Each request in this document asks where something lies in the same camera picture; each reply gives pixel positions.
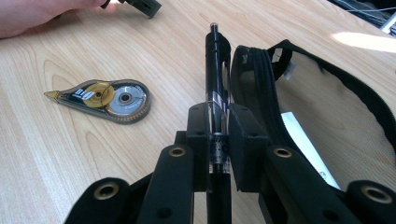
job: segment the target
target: bag strap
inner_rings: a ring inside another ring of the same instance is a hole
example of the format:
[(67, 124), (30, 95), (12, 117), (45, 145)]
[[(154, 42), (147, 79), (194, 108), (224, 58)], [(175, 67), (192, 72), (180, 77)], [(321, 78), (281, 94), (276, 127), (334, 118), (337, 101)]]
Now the bag strap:
[(291, 147), (305, 158), (282, 121), (271, 59), (265, 49), (239, 46), (235, 50), (231, 90), (233, 100), (253, 113), (271, 146)]
[(277, 63), (273, 63), (273, 71), (276, 80), (285, 73), (293, 51), (301, 53), (316, 61), (320, 68), (326, 69), (337, 77), (344, 86), (354, 92), (361, 99), (369, 111), (373, 113), (377, 122), (381, 125), (385, 136), (396, 153), (396, 121), (388, 105), (378, 95), (378, 93), (345, 70), (324, 61), (318, 56), (309, 53), (298, 46), (293, 45), (287, 39), (267, 50), (270, 53), (271, 58), (274, 56), (276, 49), (283, 49), (279, 61)]

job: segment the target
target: black bag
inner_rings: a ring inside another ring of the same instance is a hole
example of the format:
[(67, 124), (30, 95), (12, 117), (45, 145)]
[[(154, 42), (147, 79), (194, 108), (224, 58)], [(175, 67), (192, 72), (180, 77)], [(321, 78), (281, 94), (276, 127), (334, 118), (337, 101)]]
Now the black bag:
[(271, 145), (300, 151), (280, 116), (291, 111), (341, 189), (357, 179), (396, 189), (394, 116), (373, 89), (348, 72), (289, 40), (268, 50), (239, 46), (231, 90), (234, 101), (255, 115)]

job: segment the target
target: correction tape roll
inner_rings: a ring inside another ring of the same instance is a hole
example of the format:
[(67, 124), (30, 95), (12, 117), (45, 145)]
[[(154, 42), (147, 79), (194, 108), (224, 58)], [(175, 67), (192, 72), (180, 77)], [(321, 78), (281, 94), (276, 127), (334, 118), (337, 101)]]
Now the correction tape roll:
[(44, 93), (52, 101), (117, 123), (141, 120), (149, 112), (149, 89), (132, 79), (86, 81), (66, 91)]

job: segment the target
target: white paper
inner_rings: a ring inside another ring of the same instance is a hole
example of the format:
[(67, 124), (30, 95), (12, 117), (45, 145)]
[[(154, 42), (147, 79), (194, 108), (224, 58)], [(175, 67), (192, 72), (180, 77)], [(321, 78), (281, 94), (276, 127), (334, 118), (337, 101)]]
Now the white paper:
[(317, 172), (329, 185), (340, 189), (338, 184), (335, 182), (335, 179), (330, 174), (330, 171), (327, 169), (323, 160), (319, 156), (317, 150), (314, 148), (311, 141), (309, 141), (303, 128), (300, 126), (300, 123), (294, 117), (293, 113), (283, 113), (282, 119), (291, 138), (293, 139), (297, 147), (303, 152), (309, 162), (311, 162), (312, 166), (314, 166)]

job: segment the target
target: pen barrel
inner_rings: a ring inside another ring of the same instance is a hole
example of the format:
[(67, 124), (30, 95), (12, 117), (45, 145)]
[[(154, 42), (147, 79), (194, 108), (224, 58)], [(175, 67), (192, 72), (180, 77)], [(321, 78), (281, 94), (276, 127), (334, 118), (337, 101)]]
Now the pen barrel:
[(231, 170), (229, 157), (229, 138), (227, 134), (209, 135), (209, 173), (229, 174)]
[(212, 23), (205, 39), (205, 91), (211, 133), (227, 133), (230, 60), (230, 43)]
[(210, 176), (213, 189), (206, 193), (207, 223), (232, 223), (230, 174)]

